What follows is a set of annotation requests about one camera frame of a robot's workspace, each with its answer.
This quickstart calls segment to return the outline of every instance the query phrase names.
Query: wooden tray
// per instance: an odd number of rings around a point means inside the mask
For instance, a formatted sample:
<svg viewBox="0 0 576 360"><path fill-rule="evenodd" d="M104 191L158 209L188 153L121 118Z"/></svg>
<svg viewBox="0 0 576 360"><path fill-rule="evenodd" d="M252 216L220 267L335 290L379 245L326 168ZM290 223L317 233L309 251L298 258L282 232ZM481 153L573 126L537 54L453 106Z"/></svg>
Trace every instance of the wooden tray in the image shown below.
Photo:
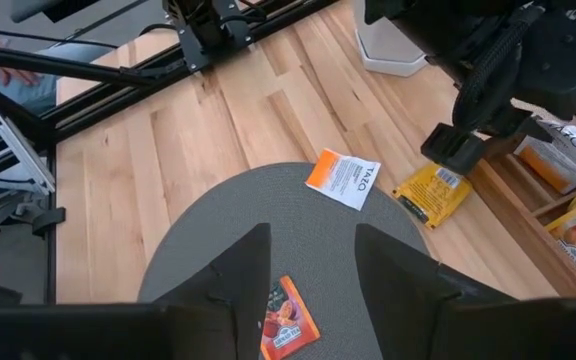
<svg viewBox="0 0 576 360"><path fill-rule="evenodd" d="M566 213L576 191L560 195L513 155L522 139L492 143L468 178L555 290L576 297L576 265L544 228Z"/></svg>

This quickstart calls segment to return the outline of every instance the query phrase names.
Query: black metal frame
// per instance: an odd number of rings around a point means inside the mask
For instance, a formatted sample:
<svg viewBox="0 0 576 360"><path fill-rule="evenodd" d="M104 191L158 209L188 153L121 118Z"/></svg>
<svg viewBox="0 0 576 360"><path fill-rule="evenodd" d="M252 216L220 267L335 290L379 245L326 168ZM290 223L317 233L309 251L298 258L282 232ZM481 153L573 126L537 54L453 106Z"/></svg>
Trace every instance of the black metal frame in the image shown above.
<svg viewBox="0 0 576 360"><path fill-rule="evenodd" d="M231 45L211 52L211 54L209 54L210 56L204 56L206 54L195 52L191 56L192 61L187 59L186 55L186 52L189 53L188 55L193 52L190 50L192 45L190 45L187 40L184 40L187 38L183 36L184 32L190 29L189 25L180 28L180 44L167 48L133 68L121 69L123 80L118 80L116 74L112 73L112 71L116 71L116 69L103 69L102 67L98 67L95 74L90 74L89 77L86 77L80 72L82 68L78 68L77 70L79 71L73 72L64 71L64 68L51 68L50 70L53 70L51 73L56 75L71 75L78 78L84 77L98 81L108 80L111 83L99 84L39 116L38 119L42 126L48 126L52 131L51 135L47 138L34 139L33 147L38 153L47 155L48 167L56 176L55 145L57 143L183 80L196 71L201 71L203 68L215 65L233 56L242 48L260 41L334 2L336 2L336 0L262 0L256 4L257 9L249 8L239 12L238 9L233 9L233 7L230 6L231 0L213 0L213 6L226 14L231 14L234 11L244 17L254 17L255 13L258 13L259 9L261 9L264 13L268 14L268 17L265 21L254 25L246 25L244 22L239 21L224 24L224 26L229 27L235 37ZM9 55L8 57L0 56L1 66L24 68L39 72L49 72L46 71L46 67L51 67L50 63L44 63L40 66L37 65L36 61L41 62L43 60L36 55L14 51L7 51L7 54ZM77 63L74 62L65 61L65 63L69 66L78 66ZM100 74L106 76L106 78L100 79ZM154 80L144 80L143 76L149 75L153 77ZM0 139L0 153L6 150L6 148L5 142ZM18 160L11 151L4 152L0 155L0 172L15 165L17 162ZM56 206L56 196L56 194L52 194L49 197L50 209L54 209ZM54 303L56 300L55 226L48 229L45 234L45 239L48 246L46 302Z"/></svg>

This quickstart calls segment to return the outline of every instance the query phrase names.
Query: gray circular platform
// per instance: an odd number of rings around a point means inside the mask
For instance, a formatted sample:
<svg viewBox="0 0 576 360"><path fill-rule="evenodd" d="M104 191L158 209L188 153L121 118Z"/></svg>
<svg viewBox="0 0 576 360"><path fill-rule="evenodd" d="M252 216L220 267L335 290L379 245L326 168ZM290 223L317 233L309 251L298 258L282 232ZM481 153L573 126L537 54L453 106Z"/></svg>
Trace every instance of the gray circular platform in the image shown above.
<svg viewBox="0 0 576 360"><path fill-rule="evenodd" d="M428 251L405 210L373 188L362 211L306 187L312 164L257 168L217 185L177 220L146 271L140 301L152 301L199 271L256 224L272 233L272 274L290 275L321 338L290 359L381 359L354 255L355 226L368 223Z"/></svg>

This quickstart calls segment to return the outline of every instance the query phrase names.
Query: person's hand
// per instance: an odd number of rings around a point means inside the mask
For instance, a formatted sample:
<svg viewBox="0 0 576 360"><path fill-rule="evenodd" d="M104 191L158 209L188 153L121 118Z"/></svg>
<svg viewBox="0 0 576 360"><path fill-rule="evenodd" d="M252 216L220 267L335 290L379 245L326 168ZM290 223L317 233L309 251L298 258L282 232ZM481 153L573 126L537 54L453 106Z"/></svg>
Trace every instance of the person's hand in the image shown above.
<svg viewBox="0 0 576 360"><path fill-rule="evenodd" d="M4 86L8 86L8 84L10 84L10 80L13 78L19 79L27 86L34 86L39 84L39 77L32 71L0 67L0 79Z"/></svg>

